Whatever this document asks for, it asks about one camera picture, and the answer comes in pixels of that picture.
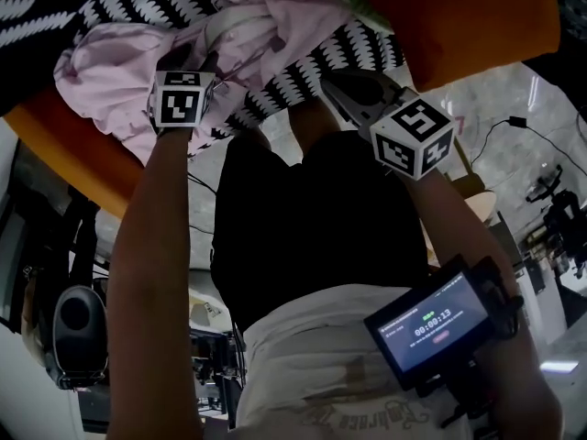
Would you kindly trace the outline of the pink cloth garment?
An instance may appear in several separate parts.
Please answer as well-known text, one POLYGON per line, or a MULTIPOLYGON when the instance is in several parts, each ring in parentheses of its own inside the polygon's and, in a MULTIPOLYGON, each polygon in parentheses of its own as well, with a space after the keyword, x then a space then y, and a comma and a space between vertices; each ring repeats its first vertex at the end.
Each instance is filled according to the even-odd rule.
POLYGON ((74 49, 64 51, 54 70, 56 88, 78 116, 115 137, 139 161, 147 162, 157 134, 149 99, 157 62, 185 43, 201 65, 216 50, 218 85, 208 112, 194 128, 188 152, 195 155, 225 137, 229 117, 247 94, 262 90, 275 76, 308 56, 351 19, 342 0, 131 0, 150 24, 129 21, 93 27, 74 49), (253 52, 220 47, 208 52, 194 44, 207 19, 231 6, 268 6, 277 37, 253 52))

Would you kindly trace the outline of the person's bare leg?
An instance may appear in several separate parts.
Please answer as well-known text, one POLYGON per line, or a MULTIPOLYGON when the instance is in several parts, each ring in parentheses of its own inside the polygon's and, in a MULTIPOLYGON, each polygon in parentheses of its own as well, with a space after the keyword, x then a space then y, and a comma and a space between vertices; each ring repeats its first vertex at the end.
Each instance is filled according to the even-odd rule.
POLYGON ((330 160, 340 139, 337 119, 320 98, 312 98, 287 109, 294 138, 304 165, 330 160))

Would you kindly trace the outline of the person's black shorts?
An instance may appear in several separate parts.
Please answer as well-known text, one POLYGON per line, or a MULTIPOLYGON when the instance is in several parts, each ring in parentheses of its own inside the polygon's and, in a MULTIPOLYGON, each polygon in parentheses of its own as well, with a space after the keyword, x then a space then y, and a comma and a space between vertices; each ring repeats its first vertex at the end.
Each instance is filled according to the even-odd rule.
POLYGON ((323 137, 292 166, 249 139, 231 140, 212 244, 212 280, 240 330, 324 289, 413 288, 428 274, 408 191, 353 131, 323 137))

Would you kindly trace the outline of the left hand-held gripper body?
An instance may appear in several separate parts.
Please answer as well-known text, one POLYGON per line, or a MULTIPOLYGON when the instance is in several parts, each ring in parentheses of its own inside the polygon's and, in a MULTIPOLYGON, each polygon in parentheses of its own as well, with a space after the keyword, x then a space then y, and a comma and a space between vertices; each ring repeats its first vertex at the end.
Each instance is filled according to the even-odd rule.
POLYGON ((211 51, 198 65, 193 49, 190 43, 182 44, 157 62, 149 118, 159 137, 174 129, 199 127, 210 108, 218 85, 214 73, 218 53, 211 51))

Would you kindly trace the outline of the person's right forearm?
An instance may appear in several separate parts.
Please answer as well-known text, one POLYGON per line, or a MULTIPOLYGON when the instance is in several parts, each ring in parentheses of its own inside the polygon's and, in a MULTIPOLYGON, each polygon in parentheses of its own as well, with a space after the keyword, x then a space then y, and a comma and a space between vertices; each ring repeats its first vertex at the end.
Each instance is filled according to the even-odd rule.
MULTIPOLYGON (((461 255, 469 266, 489 257, 510 297, 518 294, 513 267, 501 245, 438 170, 414 181, 402 178, 441 264, 461 255)), ((503 440, 561 440, 564 416, 538 363, 523 318, 517 335, 484 345, 477 356, 494 388, 493 418, 503 440)))

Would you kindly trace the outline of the orange cushion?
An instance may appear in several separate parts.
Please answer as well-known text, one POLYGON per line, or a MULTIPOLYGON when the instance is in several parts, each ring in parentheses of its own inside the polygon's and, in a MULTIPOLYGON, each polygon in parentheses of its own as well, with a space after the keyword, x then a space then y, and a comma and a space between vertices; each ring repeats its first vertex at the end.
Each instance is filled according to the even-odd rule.
POLYGON ((390 23, 418 92, 559 48, 557 0, 367 0, 390 23))

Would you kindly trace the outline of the black rounded device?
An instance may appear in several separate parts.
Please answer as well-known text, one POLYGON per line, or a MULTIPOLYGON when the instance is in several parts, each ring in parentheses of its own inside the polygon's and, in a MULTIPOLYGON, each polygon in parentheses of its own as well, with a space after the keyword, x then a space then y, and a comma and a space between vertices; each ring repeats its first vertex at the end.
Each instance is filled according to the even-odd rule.
POLYGON ((61 293, 46 333, 45 368, 64 391, 94 386, 108 365, 106 310, 100 296, 86 286, 61 293))

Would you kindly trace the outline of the black metal rack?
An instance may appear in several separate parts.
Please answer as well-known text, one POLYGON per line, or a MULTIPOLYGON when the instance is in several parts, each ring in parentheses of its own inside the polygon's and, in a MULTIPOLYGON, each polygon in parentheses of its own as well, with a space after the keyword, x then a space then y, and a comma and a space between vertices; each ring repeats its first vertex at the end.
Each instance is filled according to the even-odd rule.
POLYGON ((192 328, 190 339, 198 412, 204 418, 226 419, 232 430, 246 378, 239 334, 192 328))

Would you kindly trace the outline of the person's white t-shirt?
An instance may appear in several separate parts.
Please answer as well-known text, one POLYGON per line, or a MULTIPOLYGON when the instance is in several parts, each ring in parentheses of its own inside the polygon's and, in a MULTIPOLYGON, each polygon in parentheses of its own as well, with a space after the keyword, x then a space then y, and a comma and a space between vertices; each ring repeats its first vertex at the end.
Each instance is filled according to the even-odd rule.
POLYGON ((364 319, 403 288, 343 285, 288 302, 244 333, 248 379, 226 440, 472 440, 455 401, 400 387, 364 319))

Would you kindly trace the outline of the round wooden stool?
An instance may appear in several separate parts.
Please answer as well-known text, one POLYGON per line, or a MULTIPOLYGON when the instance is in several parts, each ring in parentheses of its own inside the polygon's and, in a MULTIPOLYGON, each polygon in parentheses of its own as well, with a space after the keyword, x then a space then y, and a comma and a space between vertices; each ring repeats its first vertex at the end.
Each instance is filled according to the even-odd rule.
POLYGON ((497 196, 486 188, 479 175, 468 174, 451 183, 482 222, 486 223, 492 217, 497 196))

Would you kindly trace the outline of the black tripod stand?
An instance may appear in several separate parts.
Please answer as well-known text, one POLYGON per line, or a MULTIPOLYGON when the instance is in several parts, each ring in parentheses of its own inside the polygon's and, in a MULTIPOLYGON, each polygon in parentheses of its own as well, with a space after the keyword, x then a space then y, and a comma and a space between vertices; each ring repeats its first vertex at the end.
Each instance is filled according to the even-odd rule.
POLYGON ((563 168, 557 164, 550 173, 540 175, 528 190, 526 202, 550 200, 543 217, 547 235, 558 240, 567 258, 573 260, 576 276, 580 278, 587 267, 587 211, 581 209, 574 192, 567 189, 557 191, 562 173, 563 168))

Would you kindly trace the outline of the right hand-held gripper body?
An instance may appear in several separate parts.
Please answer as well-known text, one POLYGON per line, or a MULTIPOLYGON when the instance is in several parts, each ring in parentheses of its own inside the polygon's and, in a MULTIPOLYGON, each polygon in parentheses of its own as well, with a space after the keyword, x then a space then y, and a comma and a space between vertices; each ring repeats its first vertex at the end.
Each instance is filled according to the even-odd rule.
POLYGON ((450 154, 456 122, 429 96, 402 88, 399 99, 385 108, 369 133, 375 159, 418 181, 450 154))

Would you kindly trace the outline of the person's left forearm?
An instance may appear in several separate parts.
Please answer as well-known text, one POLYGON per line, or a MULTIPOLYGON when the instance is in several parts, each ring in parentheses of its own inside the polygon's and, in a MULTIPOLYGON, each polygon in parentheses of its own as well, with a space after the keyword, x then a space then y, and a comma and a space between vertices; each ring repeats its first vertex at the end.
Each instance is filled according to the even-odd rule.
POLYGON ((189 327, 187 147, 158 138, 119 227, 106 291, 106 440, 203 440, 189 327))

